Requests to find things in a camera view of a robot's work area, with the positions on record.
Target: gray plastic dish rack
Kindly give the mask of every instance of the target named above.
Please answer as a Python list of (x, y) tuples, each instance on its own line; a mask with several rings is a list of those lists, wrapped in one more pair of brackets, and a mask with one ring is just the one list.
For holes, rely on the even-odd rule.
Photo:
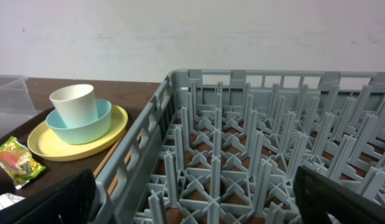
[(91, 222), (301, 223), (298, 166), (385, 207), (385, 73), (170, 72), (97, 177)]

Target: white wall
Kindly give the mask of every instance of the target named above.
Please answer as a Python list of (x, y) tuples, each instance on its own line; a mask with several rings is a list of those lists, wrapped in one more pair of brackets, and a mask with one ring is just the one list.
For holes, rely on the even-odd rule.
[(385, 0), (0, 0), (0, 74), (175, 68), (385, 71)]

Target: cup rim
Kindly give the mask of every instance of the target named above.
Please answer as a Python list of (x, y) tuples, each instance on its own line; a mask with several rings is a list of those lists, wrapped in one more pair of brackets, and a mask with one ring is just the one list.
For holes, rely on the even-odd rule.
[[(58, 92), (64, 91), (64, 90), (69, 89), (69, 88), (75, 88), (75, 87), (78, 87), (78, 86), (88, 86), (88, 87), (90, 87), (90, 90), (87, 91), (86, 93), (80, 95), (80, 96), (77, 96), (77, 97), (74, 97), (74, 98), (70, 98), (70, 99), (66, 99), (66, 100), (56, 100), (56, 99), (53, 99), (54, 95), (58, 94)], [(66, 102), (66, 101), (76, 100), (76, 99), (82, 98), (82, 97), (90, 94), (92, 91), (94, 91), (94, 86), (90, 85), (90, 84), (76, 84), (76, 85), (65, 86), (65, 87), (59, 88), (58, 90), (55, 90), (53, 93), (51, 93), (50, 94), (50, 100), (54, 101), (54, 102)]]
[(47, 118), (49, 118), (49, 116), (53, 116), (52, 114), (53, 114), (54, 112), (57, 111), (57, 109), (54, 109), (54, 110), (51, 111), (51, 112), (49, 113), (49, 115), (47, 115), (47, 117), (45, 118), (45, 123), (46, 123), (46, 125), (47, 125), (50, 129), (55, 129), (55, 130), (73, 130), (73, 129), (83, 128), (83, 127), (85, 127), (85, 126), (88, 126), (88, 125), (91, 125), (91, 124), (93, 124), (93, 123), (95, 123), (95, 122), (98, 122), (98, 121), (102, 120), (104, 117), (106, 117), (106, 116), (108, 115), (108, 113), (110, 113), (110, 112), (112, 111), (112, 103), (109, 102), (109, 100), (97, 98), (97, 99), (96, 99), (96, 102), (97, 102), (98, 100), (105, 101), (105, 103), (106, 103), (107, 105), (109, 105), (109, 108), (108, 108), (108, 111), (107, 111), (102, 117), (98, 118), (98, 119), (95, 120), (95, 121), (92, 121), (92, 122), (90, 122), (90, 123), (88, 123), (88, 124), (84, 124), (84, 125), (82, 125), (82, 126), (78, 126), (78, 127), (75, 127), (75, 128), (57, 128), (57, 127), (54, 127), (54, 126), (52, 126), (52, 125), (49, 125), (49, 123), (47, 122)]

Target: wooden table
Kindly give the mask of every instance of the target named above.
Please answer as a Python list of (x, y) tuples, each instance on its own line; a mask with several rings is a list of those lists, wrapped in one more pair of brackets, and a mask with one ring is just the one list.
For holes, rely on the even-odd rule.
[[(139, 113), (159, 86), (159, 83), (59, 80), (48, 78), (29, 78), (26, 81), (32, 102), (35, 108), (41, 111), (53, 106), (49, 100), (52, 92), (65, 86), (81, 83), (93, 85), (97, 98), (109, 100), (112, 104), (126, 109), (129, 115), (128, 127), (132, 125), (133, 121), (138, 117)], [(0, 194), (10, 192), (29, 197), (79, 170), (87, 168), (94, 171), (108, 151), (109, 148), (94, 156), (68, 162), (48, 161), (34, 155), (34, 158), (46, 166), (47, 170), (23, 189), (15, 190), (11, 178), (0, 169)]]

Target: blue bowl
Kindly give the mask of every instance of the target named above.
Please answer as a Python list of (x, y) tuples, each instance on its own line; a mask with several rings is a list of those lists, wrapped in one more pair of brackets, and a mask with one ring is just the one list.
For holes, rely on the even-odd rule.
[(68, 144), (84, 144), (102, 137), (111, 127), (112, 104), (108, 100), (96, 99), (98, 120), (77, 128), (67, 128), (57, 110), (53, 110), (45, 122), (55, 134)]

